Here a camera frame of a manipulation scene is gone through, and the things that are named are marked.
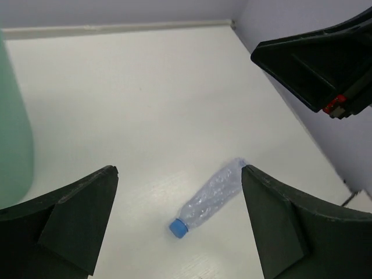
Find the crushed clear bottle blue cap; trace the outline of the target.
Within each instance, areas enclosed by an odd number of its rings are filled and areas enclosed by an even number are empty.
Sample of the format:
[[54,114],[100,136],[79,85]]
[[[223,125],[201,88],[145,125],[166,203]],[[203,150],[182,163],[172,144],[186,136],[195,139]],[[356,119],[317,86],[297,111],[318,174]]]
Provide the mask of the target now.
[[232,198],[242,191],[242,168],[248,163],[235,158],[216,171],[180,209],[169,225],[169,230],[179,239],[201,226]]

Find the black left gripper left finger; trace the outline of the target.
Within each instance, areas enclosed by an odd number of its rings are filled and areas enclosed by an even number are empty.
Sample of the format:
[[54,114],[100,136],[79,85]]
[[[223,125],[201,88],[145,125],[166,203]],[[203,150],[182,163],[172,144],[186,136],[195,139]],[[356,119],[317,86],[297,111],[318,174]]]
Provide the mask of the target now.
[[105,166],[65,187],[1,210],[1,278],[93,275],[118,171]]

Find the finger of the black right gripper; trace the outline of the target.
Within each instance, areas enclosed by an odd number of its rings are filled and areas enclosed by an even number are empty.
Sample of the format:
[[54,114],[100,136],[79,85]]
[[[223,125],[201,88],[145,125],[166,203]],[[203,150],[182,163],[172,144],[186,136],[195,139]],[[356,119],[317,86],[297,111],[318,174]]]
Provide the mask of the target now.
[[371,9],[336,26],[260,42],[251,61],[311,111],[357,115],[371,105]]

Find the aluminium table rail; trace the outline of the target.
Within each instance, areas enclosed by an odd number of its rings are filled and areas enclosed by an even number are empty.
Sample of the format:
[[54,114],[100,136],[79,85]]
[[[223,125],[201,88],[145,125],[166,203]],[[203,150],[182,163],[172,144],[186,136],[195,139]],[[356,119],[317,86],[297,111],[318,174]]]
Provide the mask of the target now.
[[3,28],[2,34],[6,40],[33,40],[39,38],[76,37],[85,35],[217,26],[229,26],[231,28],[235,28],[235,21],[231,19],[224,19],[82,26],[20,27]]

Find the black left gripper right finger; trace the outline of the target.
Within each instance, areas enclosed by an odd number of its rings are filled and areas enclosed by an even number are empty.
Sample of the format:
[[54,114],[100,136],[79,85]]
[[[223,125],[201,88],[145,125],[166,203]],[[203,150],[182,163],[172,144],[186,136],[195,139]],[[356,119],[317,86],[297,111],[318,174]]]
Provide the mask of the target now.
[[255,166],[242,189],[264,278],[371,278],[371,214],[316,198]]

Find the green plastic bin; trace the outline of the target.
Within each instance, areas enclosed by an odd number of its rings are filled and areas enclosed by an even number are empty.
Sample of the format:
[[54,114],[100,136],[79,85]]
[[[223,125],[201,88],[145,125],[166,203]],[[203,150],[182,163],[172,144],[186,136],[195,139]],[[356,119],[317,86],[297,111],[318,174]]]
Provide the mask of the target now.
[[5,40],[1,38],[1,208],[22,200],[33,178],[33,133]]

